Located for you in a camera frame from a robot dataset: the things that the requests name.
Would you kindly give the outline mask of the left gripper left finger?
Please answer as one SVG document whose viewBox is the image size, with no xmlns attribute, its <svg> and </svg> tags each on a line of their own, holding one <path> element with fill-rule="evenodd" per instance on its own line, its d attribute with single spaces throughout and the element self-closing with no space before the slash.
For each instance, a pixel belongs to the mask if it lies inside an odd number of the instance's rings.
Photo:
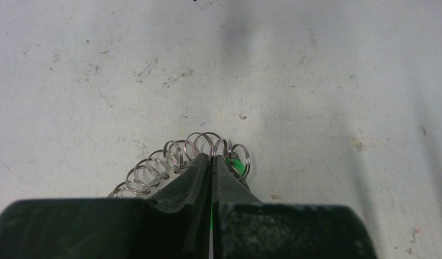
<svg viewBox="0 0 442 259">
<path fill-rule="evenodd" d="M 208 258 L 210 203 L 203 153 L 147 199 L 19 200 L 0 215 L 0 258 Z"/>
</svg>

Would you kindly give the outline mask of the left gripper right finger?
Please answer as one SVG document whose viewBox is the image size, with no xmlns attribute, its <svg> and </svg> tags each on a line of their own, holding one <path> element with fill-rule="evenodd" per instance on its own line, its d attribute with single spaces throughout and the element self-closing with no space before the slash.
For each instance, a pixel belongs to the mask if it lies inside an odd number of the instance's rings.
<svg viewBox="0 0 442 259">
<path fill-rule="evenodd" d="M 215 258 L 376 258 L 369 233 L 341 205 L 264 203 L 222 156 L 212 160 Z"/>
</svg>

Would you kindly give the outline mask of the metal keyring with red handle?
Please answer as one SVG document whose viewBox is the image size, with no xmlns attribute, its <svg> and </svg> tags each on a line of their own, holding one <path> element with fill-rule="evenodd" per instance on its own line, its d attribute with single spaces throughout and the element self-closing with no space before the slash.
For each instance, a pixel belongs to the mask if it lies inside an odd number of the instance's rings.
<svg viewBox="0 0 442 259">
<path fill-rule="evenodd" d="M 109 199 L 148 199 L 179 178 L 200 154 L 210 159 L 231 158 L 235 152 L 245 165 L 239 180 L 244 181 L 251 169 L 251 156 L 243 144 L 234 144 L 214 132 L 193 132 L 182 140 L 168 140 L 163 148 L 138 161 L 107 196 Z"/>
</svg>

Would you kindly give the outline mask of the key with green tag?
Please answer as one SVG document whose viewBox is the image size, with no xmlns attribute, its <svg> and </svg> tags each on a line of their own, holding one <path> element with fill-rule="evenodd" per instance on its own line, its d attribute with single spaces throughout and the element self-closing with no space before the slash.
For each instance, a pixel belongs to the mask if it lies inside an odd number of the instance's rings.
<svg viewBox="0 0 442 259">
<path fill-rule="evenodd" d="M 225 163 L 229 167 L 229 170 L 235 175 L 237 179 L 243 177 L 245 172 L 245 165 L 240 161 L 239 156 L 233 152 L 231 158 L 226 158 Z"/>
</svg>

